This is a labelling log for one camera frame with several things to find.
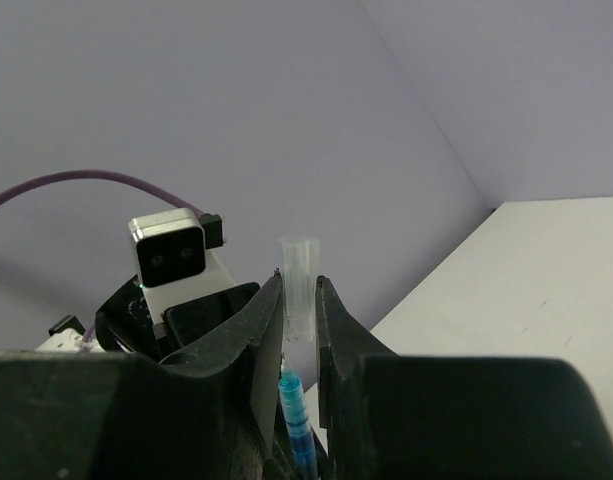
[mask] camera lens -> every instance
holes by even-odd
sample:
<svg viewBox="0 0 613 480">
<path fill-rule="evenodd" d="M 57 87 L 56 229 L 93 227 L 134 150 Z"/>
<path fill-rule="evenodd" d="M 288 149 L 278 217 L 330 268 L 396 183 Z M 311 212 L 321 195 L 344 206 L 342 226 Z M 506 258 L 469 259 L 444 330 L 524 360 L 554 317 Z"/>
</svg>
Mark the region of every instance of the camera lens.
<svg viewBox="0 0 613 480">
<path fill-rule="evenodd" d="M 179 256 L 184 261 L 190 260 L 195 256 L 195 250 L 192 248 L 184 248 L 181 252 L 179 252 Z"/>
<path fill-rule="evenodd" d="M 164 256 L 163 255 L 155 255 L 153 258 L 150 259 L 150 264 L 154 268 L 159 268 L 159 267 L 163 266 L 164 265 Z"/>
</svg>

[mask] white table surface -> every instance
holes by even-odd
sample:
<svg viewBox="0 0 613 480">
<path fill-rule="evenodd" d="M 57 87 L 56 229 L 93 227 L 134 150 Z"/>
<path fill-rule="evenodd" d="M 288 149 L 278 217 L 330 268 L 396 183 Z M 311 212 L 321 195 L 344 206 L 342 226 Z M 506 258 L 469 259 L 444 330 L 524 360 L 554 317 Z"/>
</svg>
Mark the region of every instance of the white table surface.
<svg viewBox="0 0 613 480">
<path fill-rule="evenodd" d="M 613 436 L 613 198 L 504 204 L 372 332 L 399 354 L 565 359 Z"/>
</svg>

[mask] syringe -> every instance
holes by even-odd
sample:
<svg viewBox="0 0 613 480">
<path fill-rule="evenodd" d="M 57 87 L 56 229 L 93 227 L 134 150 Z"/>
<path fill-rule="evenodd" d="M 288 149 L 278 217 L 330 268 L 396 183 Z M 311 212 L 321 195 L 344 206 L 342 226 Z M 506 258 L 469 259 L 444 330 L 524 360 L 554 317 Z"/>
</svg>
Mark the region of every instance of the syringe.
<svg viewBox="0 0 613 480">
<path fill-rule="evenodd" d="M 279 380 L 279 399 L 286 420 L 288 438 L 293 450 L 297 470 L 304 480 L 317 479 L 317 456 L 313 430 L 304 405 L 302 382 L 286 362 L 282 354 L 282 371 Z"/>
</svg>

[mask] lavender wall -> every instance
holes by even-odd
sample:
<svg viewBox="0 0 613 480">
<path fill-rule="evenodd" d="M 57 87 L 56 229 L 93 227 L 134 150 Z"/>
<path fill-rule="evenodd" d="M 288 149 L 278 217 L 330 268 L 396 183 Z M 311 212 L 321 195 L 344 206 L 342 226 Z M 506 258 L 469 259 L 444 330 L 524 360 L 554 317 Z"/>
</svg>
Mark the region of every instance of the lavender wall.
<svg viewBox="0 0 613 480">
<path fill-rule="evenodd" d="M 486 201 L 613 195 L 613 0 L 361 0 Z"/>
<path fill-rule="evenodd" d="M 225 215 L 242 282 L 272 274 L 280 236 L 319 236 L 367 325 L 485 214 L 355 0 L 0 0 L 0 190 L 83 167 Z M 0 348 L 90 321 L 134 273 L 128 220 L 165 208 L 90 181 L 1 208 Z"/>
</svg>

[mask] black connector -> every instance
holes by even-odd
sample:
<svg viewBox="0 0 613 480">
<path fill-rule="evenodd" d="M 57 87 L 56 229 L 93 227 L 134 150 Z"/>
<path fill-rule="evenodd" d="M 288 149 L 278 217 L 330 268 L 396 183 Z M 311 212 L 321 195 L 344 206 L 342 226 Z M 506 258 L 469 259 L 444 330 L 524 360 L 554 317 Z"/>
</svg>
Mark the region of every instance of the black connector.
<svg viewBox="0 0 613 480">
<path fill-rule="evenodd" d="M 206 250 L 224 245 L 222 217 L 211 213 L 205 213 L 199 217 L 199 223 L 204 229 Z"/>
<path fill-rule="evenodd" d="M 48 335 L 52 337 L 56 333 L 61 333 L 68 328 L 72 328 L 80 335 L 83 335 L 86 332 L 82 322 L 80 322 L 75 315 L 66 315 L 59 322 L 48 329 Z"/>
</svg>

